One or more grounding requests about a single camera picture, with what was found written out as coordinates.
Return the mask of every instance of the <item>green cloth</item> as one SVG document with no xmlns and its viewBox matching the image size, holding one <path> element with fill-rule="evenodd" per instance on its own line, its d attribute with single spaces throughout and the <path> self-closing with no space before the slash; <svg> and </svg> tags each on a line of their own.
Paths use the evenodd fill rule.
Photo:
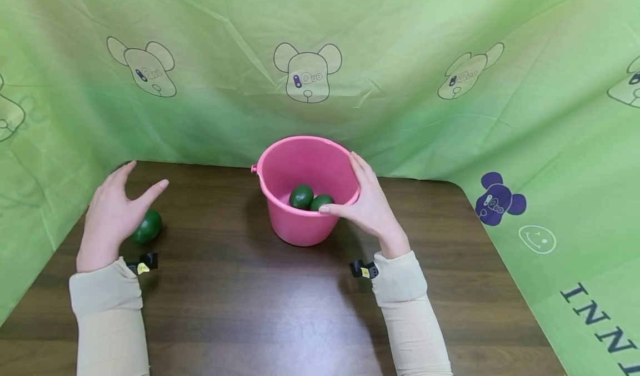
<svg viewBox="0 0 640 376">
<path fill-rule="evenodd" d="M 640 375 L 637 0 L 0 0 L 0 26 L 0 320 L 120 162 L 311 134 L 457 183 L 568 374 Z"/>
</svg>

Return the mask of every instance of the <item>arm sleeve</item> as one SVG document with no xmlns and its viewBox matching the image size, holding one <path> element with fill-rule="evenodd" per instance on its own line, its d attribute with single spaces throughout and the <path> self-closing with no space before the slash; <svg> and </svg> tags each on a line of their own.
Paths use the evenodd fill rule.
<svg viewBox="0 0 640 376">
<path fill-rule="evenodd" d="M 395 259 L 377 253 L 372 279 L 387 324 L 399 376 L 452 376 L 438 320 L 427 297 L 427 282 L 412 252 Z"/>
<path fill-rule="evenodd" d="M 69 280 L 78 322 L 78 376 L 148 376 L 138 278 L 122 257 Z"/>
</svg>

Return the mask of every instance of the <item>bear face print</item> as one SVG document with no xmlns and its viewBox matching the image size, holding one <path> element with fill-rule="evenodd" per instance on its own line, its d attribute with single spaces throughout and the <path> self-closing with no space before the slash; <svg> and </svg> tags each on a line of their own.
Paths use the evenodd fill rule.
<svg viewBox="0 0 640 376">
<path fill-rule="evenodd" d="M 527 209 L 527 200 L 522 194 L 511 194 L 502 184 L 502 175 L 489 172 L 481 179 L 487 189 L 476 201 L 476 214 L 485 225 L 495 226 L 502 221 L 502 215 L 521 215 Z"/>
<path fill-rule="evenodd" d="M 176 63 L 166 47 L 150 42 L 145 49 L 127 48 L 111 36 L 107 38 L 107 47 L 113 59 L 129 67 L 140 89 L 159 97 L 176 95 L 176 85 L 167 74 Z"/>
<path fill-rule="evenodd" d="M 471 52 L 467 52 L 461 55 L 447 69 L 447 80 L 438 89 L 438 95 L 444 99 L 455 99 L 466 94 L 476 84 L 480 73 L 495 64 L 502 52 L 504 44 L 497 43 L 486 53 L 471 56 Z"/>
<path fill-rule="evenodd" d="M 629 75 L 607 91 L 609 97 L 628 106 L 640 108 L 640 57 L 627 68 Z"/>
<path fill-rule="evenodd" d="M 4 79 L 0 74 L 0 90 L 4 86 Z M 24 109 L 11 99 L 0 94 L 0 142 L 3 142 L 24 123 L 26 114 Z"/>
<path fill-rule="evenodd" d="M 298 52 L 291 44 L 281 43 L 273 53 L 273 63 L 287 73 L 287 95 L 299 102 L 323 102 L 329 97 L 328 75 L 338 72 L 342 54 L 338 47 L 326 44 L 319 52 Z"/>
</svg>

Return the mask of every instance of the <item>purple bear print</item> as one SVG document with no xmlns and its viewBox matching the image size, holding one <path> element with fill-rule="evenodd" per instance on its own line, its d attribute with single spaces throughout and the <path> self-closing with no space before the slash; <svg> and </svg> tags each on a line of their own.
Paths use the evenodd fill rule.
<svg viewBox="0 0 640 376">
<path fill-rule="evenodd" d="M 512 194 L 502 184 L 502 175 L 489 172 L 481 179 L 482 186 L 487 189 L 476 201 L 476 213 L 485 225 L 495 226 L 502 221 L 504 213 L 521 215 L 527 209 L 527 200 L 522 194 Z"/>
</svg>

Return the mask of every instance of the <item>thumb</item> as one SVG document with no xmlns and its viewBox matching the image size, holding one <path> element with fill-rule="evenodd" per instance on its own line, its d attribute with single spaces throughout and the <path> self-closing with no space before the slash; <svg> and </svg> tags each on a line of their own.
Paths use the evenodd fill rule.
<svg viewBox="0 0 640 376">
<path fill-rule="evenodd" d="M 145 191 L 143 195 L 140 195 L 140 197 L 135 200 L 135 203 L 148 209 L 156 198 L 158 198 L 158 196 L 160 196 L 160 194 L 162 194 L 162 192 L 167 188 L 167 186 L 169 186 L 169 181 L 167 179 L 157 182 L 153 186 L 149 187 L 149 190 Z"/>
<path fill-rule="evenodd" d="M 319 212 L 350 219 L 351 205 L 325 204 L 319 208 Z"/>
</svg>

